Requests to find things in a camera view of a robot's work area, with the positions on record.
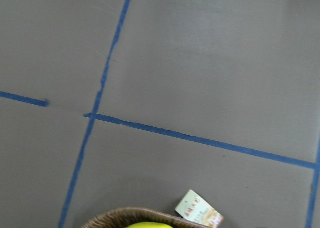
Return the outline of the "woven wicker fruit basket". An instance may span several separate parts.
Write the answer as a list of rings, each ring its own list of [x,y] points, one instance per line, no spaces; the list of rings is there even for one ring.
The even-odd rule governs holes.
[[[159,222],[172,227],[205,227],[181,217],[144,207],[122,207],[95,215],[81,227],[127,227],[143,221]]]

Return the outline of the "basket paper tag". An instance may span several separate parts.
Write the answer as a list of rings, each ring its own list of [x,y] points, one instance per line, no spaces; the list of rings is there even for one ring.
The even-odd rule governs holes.
[[[174,209],[182,218],[208,227],[219,227],[224,217],[200,195],[189,189]]]

